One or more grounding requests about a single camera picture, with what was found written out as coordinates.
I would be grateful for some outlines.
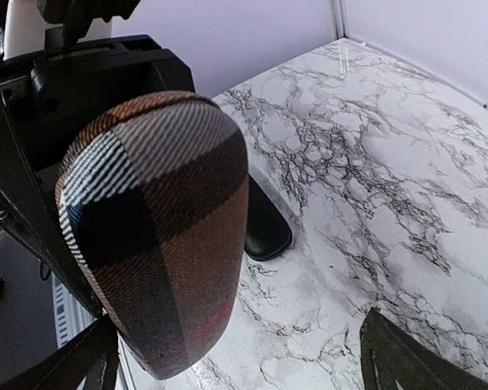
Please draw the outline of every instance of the white wall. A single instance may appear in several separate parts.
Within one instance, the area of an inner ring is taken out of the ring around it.
[[[488,0],[346,0],[349,36],[488,103]]]
[[[209,97],[334,39],[330,0],[143,0],[113,33],[171,49]]]

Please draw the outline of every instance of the gray floor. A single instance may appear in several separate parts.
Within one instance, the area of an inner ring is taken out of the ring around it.
[[[38,261],[9,236],[0,237],[0,384],[57,349],[50,280],[42,282]]]

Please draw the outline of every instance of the white marble surface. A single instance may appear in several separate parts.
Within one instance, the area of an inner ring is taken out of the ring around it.
[[[381,312],[488,381],[488,112],[340,40],[218,97],[295,246],[246,259],[229,328],[185,373],[137,389],[361,389]]]

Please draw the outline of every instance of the black cable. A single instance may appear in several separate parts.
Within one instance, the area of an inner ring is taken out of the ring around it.
[[[46,265],[43,262],[40,262],[40,279],[43,282],[46,282],[50,278],[50,268],[47,268],[47,273],[45,275],[43,275],[43,268],[45,266]]]

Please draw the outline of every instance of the fabric-covered object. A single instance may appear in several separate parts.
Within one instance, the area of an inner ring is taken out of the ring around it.
[[[204,356],[229,321],[246,233],[246,144],[209,99],[167,91],[100,115],[56,184],[85,277],[157,379]]]

